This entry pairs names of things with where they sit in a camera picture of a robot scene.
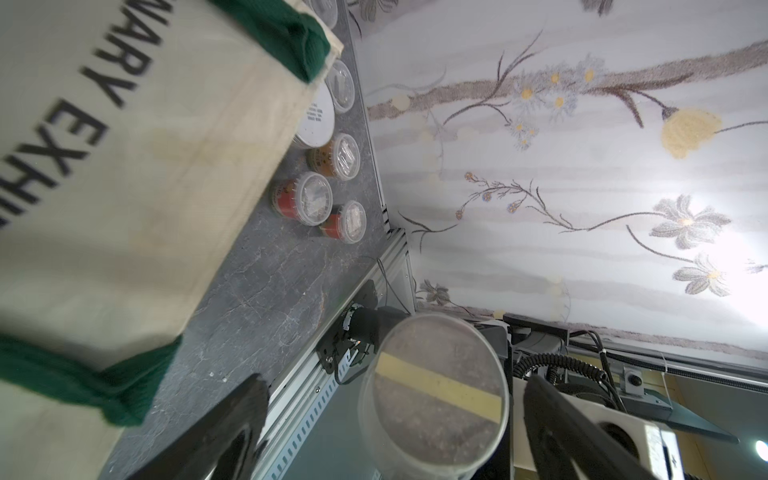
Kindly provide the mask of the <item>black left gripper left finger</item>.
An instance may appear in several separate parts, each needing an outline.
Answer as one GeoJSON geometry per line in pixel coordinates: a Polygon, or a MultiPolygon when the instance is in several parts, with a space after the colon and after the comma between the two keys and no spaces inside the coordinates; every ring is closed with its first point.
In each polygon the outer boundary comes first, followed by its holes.
{"type": "Polygon", "coordinates": [[[250,479],[266,443],[269,385],[253,374],[133,479],[250,479]]]}

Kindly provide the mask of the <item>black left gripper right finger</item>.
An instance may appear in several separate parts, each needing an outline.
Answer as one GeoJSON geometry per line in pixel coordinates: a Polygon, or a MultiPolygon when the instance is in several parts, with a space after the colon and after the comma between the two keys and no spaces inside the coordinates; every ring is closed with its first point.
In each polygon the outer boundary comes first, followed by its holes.
{"type": "Polygon", "coordinates": [[[540,377],[526,382],[523,421],[540,479],[646,479],[654,475],[540,377]]]}

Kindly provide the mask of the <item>yellow stripe lid jar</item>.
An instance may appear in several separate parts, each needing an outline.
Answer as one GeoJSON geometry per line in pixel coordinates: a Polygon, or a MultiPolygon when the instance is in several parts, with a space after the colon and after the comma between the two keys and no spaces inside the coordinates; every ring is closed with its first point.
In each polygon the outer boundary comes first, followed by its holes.
{"type": "Polygon", "coordinates": [[[410,316],[383,339],[360,390],[362,441],[383,479],[469,479],[507,430],[502,364],[468,322],[410,316]]]}

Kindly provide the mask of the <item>clear jar brown contents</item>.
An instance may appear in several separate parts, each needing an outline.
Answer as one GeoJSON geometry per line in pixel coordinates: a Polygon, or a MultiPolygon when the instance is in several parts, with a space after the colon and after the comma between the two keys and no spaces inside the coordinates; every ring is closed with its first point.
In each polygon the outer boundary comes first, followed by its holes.
{"type": "Polygon", "coordinates": [[[326,145],[309,150],[306,160],[312,171],[340,181],[353,180],[361,166],[356,140],[342,132],[335,134],[326,145]]]}

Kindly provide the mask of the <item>clear jar grey contents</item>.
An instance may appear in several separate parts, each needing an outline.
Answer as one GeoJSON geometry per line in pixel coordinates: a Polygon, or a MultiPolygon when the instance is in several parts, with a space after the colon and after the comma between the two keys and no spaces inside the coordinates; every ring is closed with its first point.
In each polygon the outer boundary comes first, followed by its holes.
{"type": "Polygon", "coordinates": [[[330,91],[336,114],[344,114],[352,109],[356,100],[354,77],[342,60],[333,62],[326,75],[325,84],[330,91]]]}

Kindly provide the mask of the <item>clear purple label seed jar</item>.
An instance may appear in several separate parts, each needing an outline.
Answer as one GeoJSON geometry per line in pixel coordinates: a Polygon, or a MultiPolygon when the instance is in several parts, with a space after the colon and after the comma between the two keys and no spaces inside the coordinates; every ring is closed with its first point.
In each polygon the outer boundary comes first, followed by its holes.
{"type": "Polygon", "coordinates": [[[337,25],[339,9],[336,0],[306,0],[305,3],[329,29],[337,25]]]}

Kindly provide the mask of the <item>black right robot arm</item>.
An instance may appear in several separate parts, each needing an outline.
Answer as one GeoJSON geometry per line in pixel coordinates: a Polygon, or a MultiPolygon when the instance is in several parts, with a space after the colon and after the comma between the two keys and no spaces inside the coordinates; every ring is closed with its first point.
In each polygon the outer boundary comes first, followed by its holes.
{"type": "Polygon", "coordinates": [[[579,360],[562,353],[526,353],[518,360],[513,362],[512,376],[514,378],[525,379],[534,375],[541,368],[545,368],[544,379],[555,386],[561,393],[572,396],[579,394],[589,394],[603,402],[607,407],[626,413],[626,406],[621,399],[615,382],[612,377],[607,351],[604,343],[598,333],[593,330],[566,330],[560,327],[554,327],[535,321],[529,317],[505,313],[502,320],[512,328],[512,338],[519,337],[518,331],[529,329],[531,333],[526,337],[529,339],[534,333],[543,334],[545,337],[553,337],[562,342],[562,347],[569,345],[572,337],[589,336],[595,343],[597,353],[600,358],[601,366],[596,367],[586,361],[579,360]],[[595,388],[584,390],[578,385],[571,385],[565,380],[558,380],[560,371],[575,373],[596,384],[595,388]]]}

